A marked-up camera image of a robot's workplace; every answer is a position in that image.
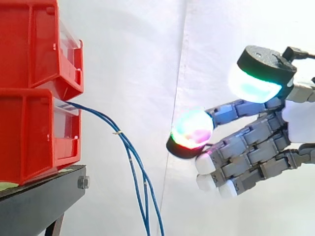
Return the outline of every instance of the green light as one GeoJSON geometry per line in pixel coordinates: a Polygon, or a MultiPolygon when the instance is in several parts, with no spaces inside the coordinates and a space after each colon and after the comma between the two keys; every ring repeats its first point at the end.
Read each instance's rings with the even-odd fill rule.
{"type": "Polygon", "coordinates": [[[282,88],[275,83],[254,78],[238,66],[231,69],[228,84],[232,93],[236,96],[254,103],[267,102],[276,96],[282,88]]]}

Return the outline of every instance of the rainbow light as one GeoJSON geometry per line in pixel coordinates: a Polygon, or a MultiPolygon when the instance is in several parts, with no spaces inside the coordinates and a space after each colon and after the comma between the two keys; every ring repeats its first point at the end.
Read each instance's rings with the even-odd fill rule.
{"type": "Polygon", "coordinates": [[[248,75],[238,66],[231,69],[229,88],[236,96],[254,103],[265,103],[281,90],[282,86],[248,75]]]}
{"type": "Polygon", "coordinates": [[[213,129],[213,120],[205,111],[190,111],[173,126],[172,138],[188,149],[200,148],[207,144],[213,129]]]}

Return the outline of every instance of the white curtain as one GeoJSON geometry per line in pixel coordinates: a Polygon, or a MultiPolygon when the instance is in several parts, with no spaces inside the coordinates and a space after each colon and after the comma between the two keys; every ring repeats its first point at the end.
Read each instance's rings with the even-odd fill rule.
{"type": "MultiPolygon", "coordinates": [[[[109,115],[132,141],[167,236],[313,235],[315,167],[287,171],[223,201],[216,191],[198,189],[193,160],[165,148],[182,111],[236,99],[227,75],[246,45],[315,52],[312,1],[60,0],[60,8],[85,47],[85,92],[76,101],[109,115]]],[[[312,64],[301,66],[301,76],[314,76],[312,64]]],[[[212,141],[248,120],[219,129],[212,141]]],[[[84,113],[82,125],[81,163],[91,187],[66,212],[61,235],[146,235],[124,146],[92,115],[84,113]]],[[[152,205],[151,230],[159,235],[152,205]]]]}

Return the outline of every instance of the white fingertip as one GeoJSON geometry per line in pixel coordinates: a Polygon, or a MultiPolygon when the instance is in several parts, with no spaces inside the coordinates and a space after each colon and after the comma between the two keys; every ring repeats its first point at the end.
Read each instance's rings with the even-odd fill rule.
{"type": "Polygon", "coordinates": [[[224,185],[219,187],[219,192],[224,199],[237,197],[235,186],[231,180],[228,180],[224,185]]]}
{"type": "Polygon", "coordinates": [[[201,175],[207,175],[216,170],[216,167],[214,166],[210,155],[208,155],[207,153],[201,154],[196,158],[195,166],[198,173],[201,175]]]}
{"type": "Polygon", "coordinates": [[[209,192],[216,188],[211,175],[197,175],[196,182],[200,190],[209,192]]]}

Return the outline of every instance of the glowing fingertip sensor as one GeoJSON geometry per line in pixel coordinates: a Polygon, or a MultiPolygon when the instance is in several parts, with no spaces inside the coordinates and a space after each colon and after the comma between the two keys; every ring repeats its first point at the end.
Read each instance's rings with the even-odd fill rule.
{"type": "Polygon", "coordinates": [[[297,69],[279,52],[247,46],[229,74],[229,88],[239,98],[265,103],[286,94],[297,69]]]}
{"type": "Polygon", "coordinates": [[[193,158],[201,153],[213,130],[213,119],[204,110],[190,111],[174,124],[166,147],[177,157],[193,158]]]}
{"type": "Polygon", "coordinates": [[[232,67],[228,85],[232,93],[248,102],[265,103],[275,97],[282,86],[257,79],[242,71],[237,65],[232,67]]]}

